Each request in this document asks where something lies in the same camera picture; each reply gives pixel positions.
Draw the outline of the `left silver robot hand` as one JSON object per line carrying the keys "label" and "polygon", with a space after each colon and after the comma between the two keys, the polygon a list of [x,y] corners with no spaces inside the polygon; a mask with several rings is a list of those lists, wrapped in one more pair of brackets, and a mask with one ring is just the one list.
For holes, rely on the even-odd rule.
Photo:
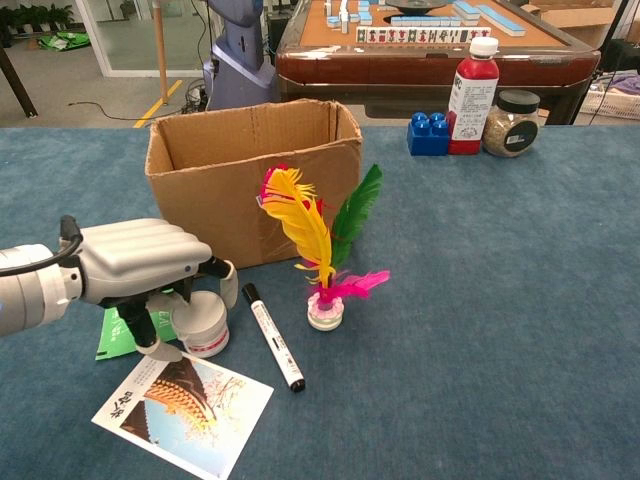
{"label": "left silver robot hand", "polygon": [[165,220],[143,218],[81,230],[78,257],[82,299],[115,308],[136,350],[155,360],[179,362],[182,353],[161,341],[155,311],[170,315],[176,337],[199,358],[220,353],[230,340],[228,313],[237,302],[233,263]]}

